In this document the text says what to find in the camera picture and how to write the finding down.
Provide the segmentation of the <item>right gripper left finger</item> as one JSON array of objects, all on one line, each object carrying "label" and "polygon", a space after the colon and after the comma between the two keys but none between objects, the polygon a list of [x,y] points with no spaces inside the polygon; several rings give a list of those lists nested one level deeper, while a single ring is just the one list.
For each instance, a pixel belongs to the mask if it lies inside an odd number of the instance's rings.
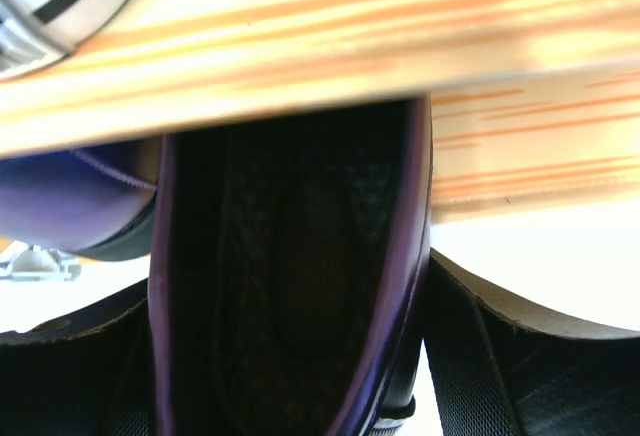
[{"label": "right gripper left finger", "polygon": [[153,364],[141,281],[1,336],[4,435],[149,435]]}]

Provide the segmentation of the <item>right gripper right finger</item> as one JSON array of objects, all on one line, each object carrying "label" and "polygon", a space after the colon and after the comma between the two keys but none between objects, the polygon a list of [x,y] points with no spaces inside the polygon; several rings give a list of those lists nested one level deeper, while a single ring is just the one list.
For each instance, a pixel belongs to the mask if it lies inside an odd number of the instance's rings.
[{"label": "right gripper right finger", "polygon": [[446,435],[636,435],[639,340],[524,329],[432,257],[423,338]]}]

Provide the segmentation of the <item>purple loafer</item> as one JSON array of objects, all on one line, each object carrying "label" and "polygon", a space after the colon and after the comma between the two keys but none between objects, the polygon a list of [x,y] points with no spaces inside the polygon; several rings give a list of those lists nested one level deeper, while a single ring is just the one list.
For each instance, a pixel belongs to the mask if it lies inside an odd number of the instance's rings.
[{"label": "purple loafer", "polygon": [[150,137],[2,160],[2,236],[99,261],[147,255],[161,146]]},{"label": "purple loafer", "polygon": [[148,304],[161,435],[392,435],[414,413],[426,96],[164,138]]}]

